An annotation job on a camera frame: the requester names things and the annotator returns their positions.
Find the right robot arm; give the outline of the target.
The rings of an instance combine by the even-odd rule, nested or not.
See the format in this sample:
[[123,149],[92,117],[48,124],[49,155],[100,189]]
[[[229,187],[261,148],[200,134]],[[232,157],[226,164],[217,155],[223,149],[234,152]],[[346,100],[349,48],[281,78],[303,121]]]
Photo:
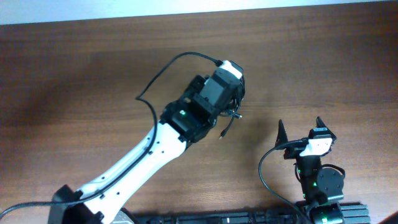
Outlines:
[[284,159],[295,160],[295,175],[300,182],[304,201],[299,210],[312,223],[344,223],[339,201],[344,198],[345,170],[322,164],[321,158],[331,152],[336,136],[316,118],[316,126],[306,138],[289,141],[282,121],[278,124],[276,146],[284,145]]

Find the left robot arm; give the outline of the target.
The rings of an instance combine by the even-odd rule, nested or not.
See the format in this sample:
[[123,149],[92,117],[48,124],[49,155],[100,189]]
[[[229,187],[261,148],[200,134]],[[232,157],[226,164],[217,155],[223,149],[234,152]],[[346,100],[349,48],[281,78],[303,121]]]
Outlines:
[[233,98],[243,94],[243,70],[218,67],[197,75],[183,95],[169,103],[147,136],[121,160],[76,192],[64,185],[53,196],[49,223],[111,223],[131,196],[161,167],[203,139]]

